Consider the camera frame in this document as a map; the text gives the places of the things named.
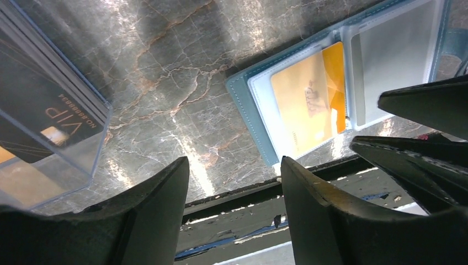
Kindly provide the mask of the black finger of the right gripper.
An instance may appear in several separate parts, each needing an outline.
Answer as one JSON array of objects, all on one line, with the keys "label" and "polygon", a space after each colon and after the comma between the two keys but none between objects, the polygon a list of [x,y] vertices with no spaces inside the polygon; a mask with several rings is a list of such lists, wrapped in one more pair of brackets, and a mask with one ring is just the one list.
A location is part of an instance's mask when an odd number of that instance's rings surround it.
[{"label": "black finger of the right gripper", "polygon": [[467,206],[467,143],[356,136],[350,148],[380,168],[428,214]]},{"label": "black finger of the right gripper", "polygon": [[395,116],[467,140],[467,75],[387,91],[377,105]]}]

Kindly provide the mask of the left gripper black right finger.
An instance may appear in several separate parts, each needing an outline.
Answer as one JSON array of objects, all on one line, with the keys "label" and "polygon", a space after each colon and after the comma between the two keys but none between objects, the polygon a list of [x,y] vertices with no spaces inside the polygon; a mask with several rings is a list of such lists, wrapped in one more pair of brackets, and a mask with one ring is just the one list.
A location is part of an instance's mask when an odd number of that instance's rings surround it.
[{"label": "left gripper black right finger", "polygon": [[282,189],[296,264],[466,264],[467,209],[416,215],[355,197],[290,157]]}]

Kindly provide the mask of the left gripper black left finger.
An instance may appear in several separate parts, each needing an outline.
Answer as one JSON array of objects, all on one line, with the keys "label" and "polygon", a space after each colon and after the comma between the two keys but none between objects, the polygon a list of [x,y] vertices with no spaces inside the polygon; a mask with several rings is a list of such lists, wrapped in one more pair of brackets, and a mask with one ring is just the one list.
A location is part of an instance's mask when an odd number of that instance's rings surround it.
[{"label": "left gripper black left finger", "polygon": [[173,264],[189,182],[180,157],[79,213],[1,206],[2,264]]}]

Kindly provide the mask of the gold VIP credit card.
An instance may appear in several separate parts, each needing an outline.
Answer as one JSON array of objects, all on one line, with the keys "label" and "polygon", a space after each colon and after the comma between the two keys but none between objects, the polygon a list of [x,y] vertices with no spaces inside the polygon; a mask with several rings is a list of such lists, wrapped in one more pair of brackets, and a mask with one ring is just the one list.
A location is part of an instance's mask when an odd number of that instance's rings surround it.
[{"label": "gold VIP credit card", "polygon": [[273,74],[270,80],[284,125],[280,156],[299,158],[347,129],[342,42]]}]

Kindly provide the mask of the light blue card holder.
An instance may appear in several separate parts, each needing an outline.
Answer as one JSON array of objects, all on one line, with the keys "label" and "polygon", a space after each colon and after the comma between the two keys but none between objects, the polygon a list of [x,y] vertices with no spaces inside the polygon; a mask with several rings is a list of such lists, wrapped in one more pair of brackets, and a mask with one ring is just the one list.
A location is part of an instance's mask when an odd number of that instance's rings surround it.
[{"label": "light blue card holder", "polygon": [[443,56],[467,72],[467,26],[453,1],[383,1],[226,81],[268,166],[390,117],[381,93],[433,82]]}]

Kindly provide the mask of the clear box with gold cards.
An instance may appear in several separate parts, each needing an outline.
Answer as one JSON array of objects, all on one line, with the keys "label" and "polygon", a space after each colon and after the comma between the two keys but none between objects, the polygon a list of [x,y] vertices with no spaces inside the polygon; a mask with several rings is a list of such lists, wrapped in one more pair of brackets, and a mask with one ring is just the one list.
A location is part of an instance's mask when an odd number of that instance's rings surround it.
[{"label": "clear box with gold cards", "polygon": [[111,114],[15,1],[2,1],[1,204],[30,210],[88,187]]}]

